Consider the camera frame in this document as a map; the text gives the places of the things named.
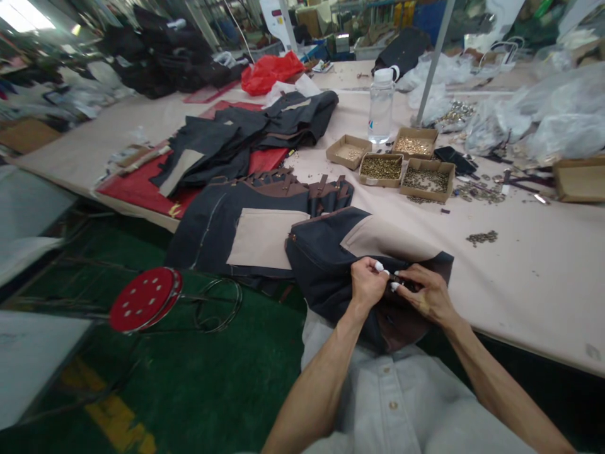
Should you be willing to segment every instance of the metal pole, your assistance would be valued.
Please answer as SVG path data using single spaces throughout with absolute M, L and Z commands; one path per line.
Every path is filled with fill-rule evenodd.
M 420 108 L 418 109 L 418 116 L 416 117 L 416 126 L 420 127 L 422 124 L 422 115 L 424 115 L 424 108 L 429 98 L 430 86 L 433 83 L 433 76 L 437 69 L 437 62 L 441 55 L 441 49 L 443 48 L 443 41 L 446 39 L 447 28 L 449 27 L 449 20 L 452 17 L 452 11 L 454 10 L 454 4 L 456 0 L 447 0 L 446 10 L 443 13 L 443 19 L 441 20 L 441 28 L 439 29 L 439 35 L 437 36 L 437 43 L 435 45 L 435 51 L 433 52 L 433 59 L 430 62 L 429 75 L 427 76 L 427 83 L 424 86 L 424 93 L 422 93 L 422 101 L 420 101 Z

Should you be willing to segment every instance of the beige fabric patch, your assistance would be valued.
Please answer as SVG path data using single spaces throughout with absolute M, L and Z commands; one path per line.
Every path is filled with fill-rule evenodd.
M 294 110 L 295 108 L 304 107 L 304 106 L 309 105 L 309 104 L 311 104 L 311 99 L 307 99 L 306 101 L 303 101 L 301 103 L 292 104 L 291 106 L 283 108 L 282 112 L 285 112 L 286 110 Z
M 186 149 L 178 159 L 175 168 L 172 170 L 166 181 L 159 187 L 159 193 L 164 197 L 168 197 L 176 187 L 179 180 L 189 168 L 203 158 L 204 154 L 196 150 Z
M 310 217 L 302 211 L 243 208 L 227 265 L 292 269 L 285 240 L 292 224 Z
M 401 228 L 370 215 L 357 223 L 340 245 L 356 257 L 383 255 L 407 262 L 433 259 L 440 249 Z

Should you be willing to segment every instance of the stool seat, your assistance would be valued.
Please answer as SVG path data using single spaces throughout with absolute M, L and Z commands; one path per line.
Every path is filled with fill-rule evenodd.
M 182 288 L 178 271 L 167 267 L 147 270 L 118 295 L 109 313 L 109 324 L 120 332 L 149 328 L 170 312 Z

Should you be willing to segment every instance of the dark blue denim fabric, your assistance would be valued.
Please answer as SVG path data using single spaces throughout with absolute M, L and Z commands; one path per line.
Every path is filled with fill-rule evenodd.
M 352 297 L 351 265 L 356 257 L 340 246 L 343 238 L 370 213 L 348 207 L 329 215 L 292 226 L 286 253 L 310 309 L 337 323 L 349 307 Z M 391 257 L 374 256 L 391 271 L 407 269 L 411 263 Z M 421 262 L 449 280 L 454 257 L 441 252 Z M 361 333 L 361 341 L 377 352 L 390 352 L 418 341 L 430 324 L 403 298 L 387 288 L 372 309 Z

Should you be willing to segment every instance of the yellow floor marking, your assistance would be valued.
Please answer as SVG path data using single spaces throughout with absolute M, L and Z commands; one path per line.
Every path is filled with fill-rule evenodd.
M 105 381 L 79 358 L 74 359 L 63 370 L 61 381 L 74 388 L 92 391 L 102 391 L 107 386 Z M 134 424 L 134 412 L 116 395 L 84 408 L 119 453 L 125 453 L 135 446 L 139 454 L 156 452 L 154 436 L 148 433 L 140 422 Z

